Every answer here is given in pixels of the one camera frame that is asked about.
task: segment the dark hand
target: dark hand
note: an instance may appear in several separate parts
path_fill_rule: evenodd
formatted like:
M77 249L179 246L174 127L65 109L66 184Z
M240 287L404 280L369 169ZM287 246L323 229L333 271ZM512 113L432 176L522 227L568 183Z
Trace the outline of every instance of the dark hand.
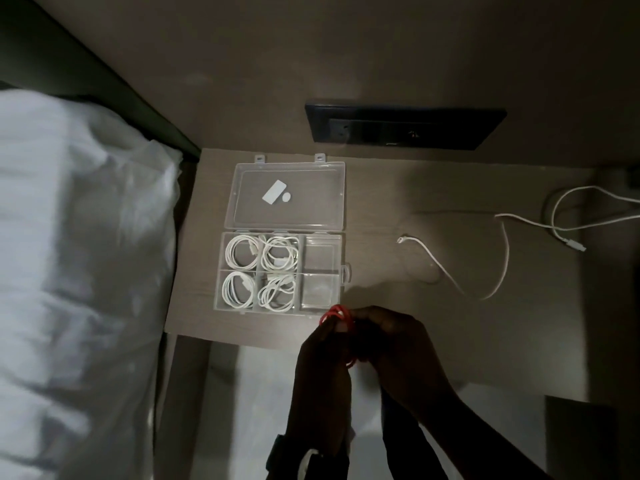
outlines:
M287 436L335 456L346 437L351 414L351 378L345 323L329 318L302 344Z
M372 363L380 385L414 416L426 404L456 396L421 322L379 306L351 314L359 335L359 358Z

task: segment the wooden tabletop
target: wooden tabletop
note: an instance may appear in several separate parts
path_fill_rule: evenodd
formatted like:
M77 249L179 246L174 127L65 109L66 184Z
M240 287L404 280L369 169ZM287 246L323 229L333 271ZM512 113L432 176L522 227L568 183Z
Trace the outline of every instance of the wooden tabletop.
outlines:
M253 158L250 152L203 151L179 240L165 329L297 351L315 320L213 308L233 172L237 163ZM476 297L491 290L504 257L492 214L512 212L539 220L549 193L583 184L591 170L329 160L346 163L344 261L351 265L352 277L343 304L380 305L420 319L452 379L589 399L589 340L578 252L543 229L507 221L511 257L504 284L487 301ZM312 156L268 154L267 161L308 162ZM574 214L564 213L563 222L571 223ZM423 240L469 296L460 295L416 243L396 243L402 234Z

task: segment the wristwatch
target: wristwatch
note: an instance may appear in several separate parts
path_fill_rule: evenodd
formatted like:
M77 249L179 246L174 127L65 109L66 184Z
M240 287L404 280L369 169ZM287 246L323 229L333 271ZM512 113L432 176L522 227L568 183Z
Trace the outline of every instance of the wristwatch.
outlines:
M346 480L349 457L324 456L304 443L278 435L267 459L267 471L276 480Z

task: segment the red cable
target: red cable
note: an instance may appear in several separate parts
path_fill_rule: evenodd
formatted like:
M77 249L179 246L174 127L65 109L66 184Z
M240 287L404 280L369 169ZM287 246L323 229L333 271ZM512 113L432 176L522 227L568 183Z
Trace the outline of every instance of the red cable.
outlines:
M355 330L355 323L353 322L353 317L351 316L351 312L349 311L349 309L345 306L342 305L334 305L331 308L329 308L329 310L327 311L327 313L325 313L324 315L322 315L322 317L320 318L320 325L322 325L322 323L324 323L325 320L327 320L327 318L329 317L338 317L340 318L340 320L342 320L343 322L347 323L347 330L349 333L354 332ZM350 369L351 367L353 367L353 365L356 363L356 358L352 358L350 359L350 361L347 364L347 368Z

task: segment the floor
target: floor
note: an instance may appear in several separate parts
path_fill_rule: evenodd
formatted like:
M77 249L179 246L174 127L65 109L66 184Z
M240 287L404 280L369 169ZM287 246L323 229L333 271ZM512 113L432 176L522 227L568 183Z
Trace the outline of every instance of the floor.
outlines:
M296 355L212 343L191 480L266 477L267 456L286 427ZM353 382L350 480L391 480L380 427L380 395L368 364ZM462 400L542 468L547 466L545 398L494 387L456 385ZM427 436L432 445L435 443ZM450 480L453 465L435 445Z

